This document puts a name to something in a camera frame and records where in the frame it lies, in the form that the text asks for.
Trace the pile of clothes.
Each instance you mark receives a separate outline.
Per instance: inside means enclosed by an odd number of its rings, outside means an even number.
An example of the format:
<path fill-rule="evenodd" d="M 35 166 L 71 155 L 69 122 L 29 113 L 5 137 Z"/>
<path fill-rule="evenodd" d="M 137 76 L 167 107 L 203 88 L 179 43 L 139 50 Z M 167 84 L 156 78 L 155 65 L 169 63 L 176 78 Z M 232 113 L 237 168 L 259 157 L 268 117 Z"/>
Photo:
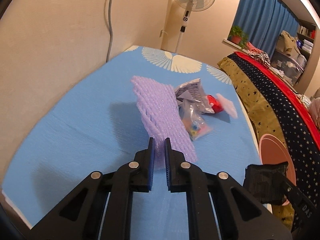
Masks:
<path fill-rule="evenodd" d="M 248 54 L 251 58 L 253 58 L 253 59 L 255 59 L 255 61 L 258 61 L 259 63 L 261 63 L 266 68 L 270 68 L 271 61 L 270 61 L 269 55 L 266 52 L 256 48 L 250 42 L 246 43 L 246 48 L 248 49 Z"/>

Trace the wooden bookshelf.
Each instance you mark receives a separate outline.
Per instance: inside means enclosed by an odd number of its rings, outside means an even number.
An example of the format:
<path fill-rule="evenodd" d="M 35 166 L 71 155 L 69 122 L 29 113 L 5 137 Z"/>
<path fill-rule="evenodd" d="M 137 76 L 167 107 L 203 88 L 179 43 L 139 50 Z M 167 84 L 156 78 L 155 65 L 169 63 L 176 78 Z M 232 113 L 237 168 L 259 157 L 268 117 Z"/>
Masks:
<path fill-rule="evenodd" d="M 298 22 L 298 49 L 308 61 L 313 49 L 316 35 L 316 25 L 305 20 L 299 20 Z"/>

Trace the red blanket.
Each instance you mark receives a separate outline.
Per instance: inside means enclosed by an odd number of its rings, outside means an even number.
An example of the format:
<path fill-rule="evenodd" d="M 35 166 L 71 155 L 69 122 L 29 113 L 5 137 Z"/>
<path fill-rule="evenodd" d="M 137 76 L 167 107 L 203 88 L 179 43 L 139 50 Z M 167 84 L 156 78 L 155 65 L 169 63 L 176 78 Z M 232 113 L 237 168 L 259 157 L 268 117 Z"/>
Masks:
<path fill-rule="evenodd" d="M 264 75 L 266 75 L 280 90 L 281 92 L 288 98 L 289 102 L 294 106 L 298 115 L 303 119 L 306 126 L 308 127 L 310 134 L 312 135 L 313 139 L 316 142 L 319 142 L 319 130 L 317 129 L 315 123 L 313 122 L 310 114 L 308 113 L 307 109 L 304 105 L 300 102 L 299 98 L 296 94 L 285 84 L 285 82 L 280 79 L 274 72 L 267 69 L 263 64 L 255 61 L 249 55 L 235 51 L 234 52 L 238 57 L 242 58 L 243 60 L 251 63 L 256 68 L 258 68 Z"/>

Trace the star patterned bedspread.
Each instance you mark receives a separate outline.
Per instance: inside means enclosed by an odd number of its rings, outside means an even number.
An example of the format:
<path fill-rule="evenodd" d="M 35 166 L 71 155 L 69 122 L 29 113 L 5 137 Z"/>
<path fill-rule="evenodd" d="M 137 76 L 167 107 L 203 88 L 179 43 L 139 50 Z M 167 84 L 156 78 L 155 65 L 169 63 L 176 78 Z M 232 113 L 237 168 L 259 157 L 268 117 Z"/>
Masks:
<path fill-rule="evenodd" d="M 319 208 L 319 142 L 281 90 L 258 68 L 235 53 L 218 62 L 241 99 L 260 139 L 277 137 L 288 150 L 297 187 Z"/>

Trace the clear plastic bag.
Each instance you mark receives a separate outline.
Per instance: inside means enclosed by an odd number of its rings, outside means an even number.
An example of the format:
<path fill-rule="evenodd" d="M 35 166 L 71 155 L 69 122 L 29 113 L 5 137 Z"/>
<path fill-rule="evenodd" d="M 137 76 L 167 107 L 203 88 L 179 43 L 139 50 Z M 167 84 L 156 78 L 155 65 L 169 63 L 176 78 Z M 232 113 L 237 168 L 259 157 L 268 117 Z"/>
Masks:
<path fill-rule="evenodd" d="M 212 129 L 207 125 L 195 103 L 183 100 L 179 110 L 180 118 L 192 141 L 207 135 Z"/>

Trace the pink trash bin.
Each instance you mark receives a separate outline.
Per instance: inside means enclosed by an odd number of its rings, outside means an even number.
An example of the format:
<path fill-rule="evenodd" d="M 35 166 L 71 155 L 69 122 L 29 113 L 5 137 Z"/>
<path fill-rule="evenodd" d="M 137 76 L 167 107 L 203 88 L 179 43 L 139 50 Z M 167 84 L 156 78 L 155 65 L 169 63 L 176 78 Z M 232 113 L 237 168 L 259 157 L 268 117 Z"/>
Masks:
<path fill-rule="evenodd" d="M 296 173 L 291 156 L 284 144 L 274 135 L 264 134 L 259 141 L 259 156 L 263 164 L 288 162 L 287 178 L 296 185 Z"/>

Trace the purple foam net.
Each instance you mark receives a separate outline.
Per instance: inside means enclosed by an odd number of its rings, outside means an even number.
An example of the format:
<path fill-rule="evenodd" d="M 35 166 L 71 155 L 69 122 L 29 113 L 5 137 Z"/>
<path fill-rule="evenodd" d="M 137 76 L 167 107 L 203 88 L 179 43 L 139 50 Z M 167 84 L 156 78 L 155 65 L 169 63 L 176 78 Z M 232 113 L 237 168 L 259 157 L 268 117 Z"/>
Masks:
<path fill-rule="evenodd" d="M 166 138 L 173 150 L 184 154 L 186 161 L 196 162 L 195 146 L 180 118 L 174 88 L 142 76 L 133 76 L 131 82 L 144 128 L 155 140 L 155 167 L 165 167 Z"/>

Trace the potted green plant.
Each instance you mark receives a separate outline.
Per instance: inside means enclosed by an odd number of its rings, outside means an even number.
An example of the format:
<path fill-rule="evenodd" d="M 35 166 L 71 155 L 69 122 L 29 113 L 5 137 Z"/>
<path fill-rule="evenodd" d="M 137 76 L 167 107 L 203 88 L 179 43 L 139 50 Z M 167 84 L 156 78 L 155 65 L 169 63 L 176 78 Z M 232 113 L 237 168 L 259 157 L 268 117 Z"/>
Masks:
<path fill-rule="evenodd" d="M 231 27 L 228 39 L 241 49 L 244 49 L 248 41 L 248 35 L 239 26 L 234 25 Z"/>

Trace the blue curtain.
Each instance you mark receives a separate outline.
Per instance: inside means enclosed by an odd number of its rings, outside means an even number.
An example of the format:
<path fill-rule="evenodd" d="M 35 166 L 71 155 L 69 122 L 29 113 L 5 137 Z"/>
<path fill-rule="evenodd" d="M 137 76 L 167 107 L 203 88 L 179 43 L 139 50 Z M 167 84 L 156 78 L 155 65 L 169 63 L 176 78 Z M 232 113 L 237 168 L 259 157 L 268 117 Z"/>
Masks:
<path fill-rule="evenodd" d="M 295 36 L 298 18 L 282 0 L 240 0 L 233 21 L 258 49 L 272 56 L 282 31 Z"/>

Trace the silver crumpled wrapper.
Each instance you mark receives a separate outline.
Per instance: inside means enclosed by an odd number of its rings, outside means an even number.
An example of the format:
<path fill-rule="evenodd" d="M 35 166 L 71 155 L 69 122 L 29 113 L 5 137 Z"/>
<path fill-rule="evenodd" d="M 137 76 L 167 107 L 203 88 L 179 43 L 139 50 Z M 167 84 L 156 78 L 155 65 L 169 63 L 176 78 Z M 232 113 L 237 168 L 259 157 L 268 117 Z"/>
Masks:
<path fill-rule="evenodd" d="M 176 101 L 179 107 L 183 105 L 183 101 L 187 100 L 189 103 L 195 104 L 201 113 L 214 114 L 214 110 L 209 103 L 207 94 L 201 84 L 201 79 L 193 79 L 185 82 L 174 90 Z"/>

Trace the beige jacket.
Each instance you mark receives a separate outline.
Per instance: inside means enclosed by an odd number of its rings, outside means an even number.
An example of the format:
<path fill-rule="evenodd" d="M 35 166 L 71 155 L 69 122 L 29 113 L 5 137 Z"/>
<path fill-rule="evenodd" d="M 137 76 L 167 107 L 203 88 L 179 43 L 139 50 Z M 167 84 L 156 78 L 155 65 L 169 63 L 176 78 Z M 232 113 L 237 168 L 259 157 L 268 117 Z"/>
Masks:
<path fill-rule="evenodd" d="M 276 48 L 290 57 L 300 55 L 300 51 L 297 47 L 297 38 L 291 36 L 285 30 L 280 33 Z"/>

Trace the striped pillow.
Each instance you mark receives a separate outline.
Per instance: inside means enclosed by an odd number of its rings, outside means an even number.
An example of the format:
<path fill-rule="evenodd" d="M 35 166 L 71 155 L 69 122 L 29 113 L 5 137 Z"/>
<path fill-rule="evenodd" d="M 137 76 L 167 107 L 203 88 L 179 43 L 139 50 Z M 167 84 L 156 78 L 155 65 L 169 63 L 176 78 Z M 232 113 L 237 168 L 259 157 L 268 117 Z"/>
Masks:
<path fill-rule="evenodd" d="M 317 129 L 320 129 L 320 88 L 316 90 L 315 94 L 311 98 L 309 114 Z"/>

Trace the red crumpled wrapper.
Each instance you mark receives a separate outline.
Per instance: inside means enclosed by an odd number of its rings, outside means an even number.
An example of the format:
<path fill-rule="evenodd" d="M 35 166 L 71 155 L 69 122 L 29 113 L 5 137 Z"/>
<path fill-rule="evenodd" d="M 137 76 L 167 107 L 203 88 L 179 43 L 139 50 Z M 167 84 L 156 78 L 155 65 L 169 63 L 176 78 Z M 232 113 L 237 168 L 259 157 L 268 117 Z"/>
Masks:
<path fill-rule="evenodd" d="M 220 112 L 224 111 L 221 103 L 216 98 L 214 98 L 212 95 L 207 95 L 207 99 L 208 99 L 208 102 L 209 102 L 211 108 L 213 109 L 214 113 L 220 113 Z"/>

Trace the clear storage box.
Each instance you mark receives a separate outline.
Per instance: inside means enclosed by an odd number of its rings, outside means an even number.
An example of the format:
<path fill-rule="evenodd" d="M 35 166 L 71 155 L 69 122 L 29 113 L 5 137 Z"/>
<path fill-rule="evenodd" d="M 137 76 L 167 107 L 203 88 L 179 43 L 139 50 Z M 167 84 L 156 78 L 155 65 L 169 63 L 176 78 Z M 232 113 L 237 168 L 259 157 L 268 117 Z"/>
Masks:
<path fill-rule="evenodd" d="M 292 86 L 296 84 L 303 74 L 307 60 L 303 55 L 288 56 L 279 50 L 274 50 L 271 66 L 282 73 L 283 78 Z"/>

